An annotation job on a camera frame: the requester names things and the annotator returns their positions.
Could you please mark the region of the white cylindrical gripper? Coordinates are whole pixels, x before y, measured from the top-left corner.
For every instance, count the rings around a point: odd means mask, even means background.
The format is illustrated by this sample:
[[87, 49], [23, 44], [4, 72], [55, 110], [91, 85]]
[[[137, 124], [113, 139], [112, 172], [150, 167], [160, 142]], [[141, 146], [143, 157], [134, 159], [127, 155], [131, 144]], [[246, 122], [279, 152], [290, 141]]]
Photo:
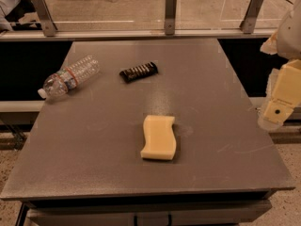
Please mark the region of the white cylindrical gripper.
[[261, 105], [258, 125], [277, 130], [301, 103], [301, 60], [292, 59], [273, 69], [268, 78], [267, 99]]

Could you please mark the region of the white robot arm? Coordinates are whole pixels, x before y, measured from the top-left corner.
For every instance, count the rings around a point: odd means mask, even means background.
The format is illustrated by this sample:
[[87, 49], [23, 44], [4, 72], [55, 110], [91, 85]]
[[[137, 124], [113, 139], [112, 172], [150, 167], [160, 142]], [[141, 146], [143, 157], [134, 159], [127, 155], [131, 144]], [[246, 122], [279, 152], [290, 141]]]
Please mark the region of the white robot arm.
[[277, 31], [262, 44], [261, 51], [288, 60], [269, 74], [260, 108], [258, 125], [270, 131], [282, 126], [301, 104], [301, 0], [294, 2]]

